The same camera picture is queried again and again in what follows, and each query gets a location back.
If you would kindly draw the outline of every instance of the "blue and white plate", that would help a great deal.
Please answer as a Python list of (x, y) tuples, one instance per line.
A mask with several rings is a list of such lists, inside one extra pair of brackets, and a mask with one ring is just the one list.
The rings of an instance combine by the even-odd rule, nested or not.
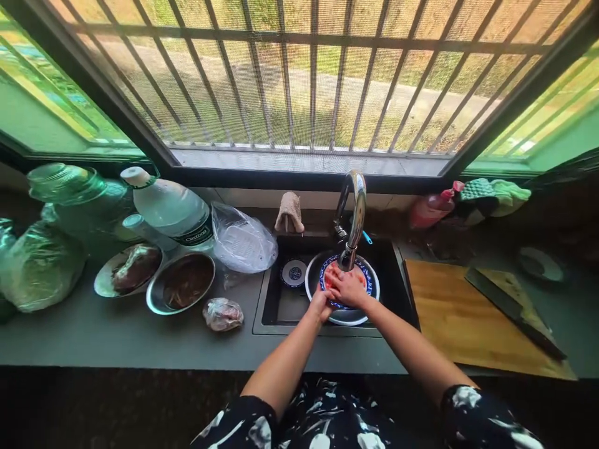
[(301, 287), (306, 276), (306, 264), (299, 259), (291, 259), (281, 270), (281, 279), (291, 288)]
[[(334, 256), (329, 257), (327, 260), (324, 261), (323, 266), (320, 269), (319, 280), (320, 280), (320, 288), (322, 290), (325, 290), (325, 288), (324, 288), (324, 271), (331, 263), (335, 262), (337, 259), (339, 259), (338, 254), (335, 254)], [(366, 265), (364, 265), (359, 260), (356, 260), (356, 266), (364, 274), (364, 279), (366, 280), (366, 293), (368, 293), (369, 295), (372, 294), (372, 292), (373, 292), (373, 277), (371, 276), (368, 268), (366, 267)], [(334, 305), (335, 307), (337, 307), (338, 309), (355, 310), (353, 307), (348, 307), (345, 304), (341, 304), (340, 302), (336, 302), (336, 301), (332, 301), (332, 300), (329, 300), (329, 302), (332, 305)]]

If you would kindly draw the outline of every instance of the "glass jar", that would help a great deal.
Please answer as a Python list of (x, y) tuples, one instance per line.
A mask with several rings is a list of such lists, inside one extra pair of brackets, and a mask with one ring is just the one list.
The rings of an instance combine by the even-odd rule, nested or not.
[(93, 168), (63, 163), (42, 165), (27, 174), (29, 195), (52, 203), (61, 229), (81, 241), (94, 258), (114, 255), (138, 241), (123, 219), (135, 213), (132, 192), (117, 180), (104, 179)]

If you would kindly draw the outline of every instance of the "black sink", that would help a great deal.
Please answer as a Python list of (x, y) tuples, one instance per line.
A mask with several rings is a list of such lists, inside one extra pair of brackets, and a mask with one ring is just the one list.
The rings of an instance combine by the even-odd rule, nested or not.
[[(279, 236), (279, 256), (272, 268), (265, 274), (260, 294), (260, 303), (255, 334), (288, 334), (299, 322), (309, 306), (304, 286), (288, 287), (281, 280), (281, 268), (290, 259), (301, 259), (306, 265), (321, 251), (339, 249), (333, 239), (325, 236)], [(419, 328), (417, 315), (410, 295), (403, 281), (399, 252), (388, 239), (373, 239), (373, 244), (360, 243), (358, 254), (374, 268), (381, 287), (380, 301), (393, 313)], [(366, 321), (355, 327), (337, 326), (326, 323), (322, 335), (380, 337), (374, 326)]]

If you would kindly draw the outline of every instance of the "dish towel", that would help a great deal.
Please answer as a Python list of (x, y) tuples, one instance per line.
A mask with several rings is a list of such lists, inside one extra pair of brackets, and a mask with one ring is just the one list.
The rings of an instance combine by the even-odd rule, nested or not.
[(468, 181), (460, 192), (460, 201), (455, 206), (455, 215), (466, 226), (479, 224), (499, 207), (499, 199), (485, 178)]
[(279, 215), (276, 217), (275, 230), (289, 232), (289, 220), (298, 234), (304, 232), (305, 227), (301, 222), (300, 198), (293, 192), (287, 192), (281, 199)]
[(503, 181), (491, 181), (491, 187), (499, 200), (499, 207), (493, 211), (491, 216), (500, 217), (516, 212), (528, 199), (532, 192), (528, 189), (518, 187), (516, 184)]

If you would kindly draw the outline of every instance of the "countertop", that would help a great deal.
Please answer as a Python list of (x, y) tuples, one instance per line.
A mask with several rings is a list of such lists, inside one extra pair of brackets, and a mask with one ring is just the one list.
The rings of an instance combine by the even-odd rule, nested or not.
[[(272, 214), (254, 210), (254, 216), (262, 215), (265, 223)], [(320, 222), (321, 215), (330, 214), (318, 215), (316, 221)], [(492, 244), (495, 239), (491, 237), (477, 233), (472, 264), (516, 272), (513, 258)], [(395, 236), (394, 243), (404, 259), (430, 258), (407, 238)], [(199, 305), (163, 317), (150, 312), (143, 294), (123, 299), (96, 296), (92, 284), (99, 268), (99, 263), (89, 263), (71, 296), (62, 303), (33, 314), (20, 314), (0, 326), (0, 365), (255, 370), (285, 338), (252, 333), (263, 273), (227, 291), (222, 274), (217, 274), (210, 297), (225, 296), (238, 302), (245, 315), (241, 329), (217, 334), (205, 325)], [(576, 375), (581, 379), (598, 378), (599, 282), (583, 269), (569, 266), (568, 274), (568, 282), (557, 287), (517, 276), (568, 354)], [(471, 375), (506, 374), (476, 367), (464, 369)], [(368, 337), (319, 336), (306, 370), (406, 374), (384, 339)]]

